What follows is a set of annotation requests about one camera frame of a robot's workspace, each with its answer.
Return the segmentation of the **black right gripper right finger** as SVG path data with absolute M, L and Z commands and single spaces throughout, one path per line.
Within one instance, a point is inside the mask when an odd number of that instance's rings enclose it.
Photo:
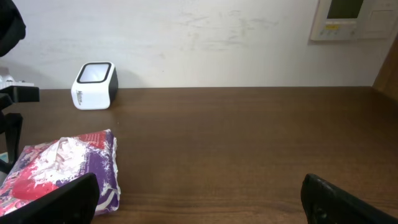
M 397 224 L 397 218 L 315 174 L 305 176 L 300 196 L 308 224 Z

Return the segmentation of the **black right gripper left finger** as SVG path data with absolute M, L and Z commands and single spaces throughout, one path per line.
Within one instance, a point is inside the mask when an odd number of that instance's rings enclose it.
M 87 173 L 2 216 L 1 224 L 90 224 L 99 197 L 97 178 Z

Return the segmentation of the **red purple tissue pack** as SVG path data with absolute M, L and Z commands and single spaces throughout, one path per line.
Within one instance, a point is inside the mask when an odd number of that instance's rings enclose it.
M 117 147 L 109 129 L 26 146 L 1 184 L 1 215 L 89 172 L 95 174 L 99 186 L 96 215 L 115 212 L 121 196 Z

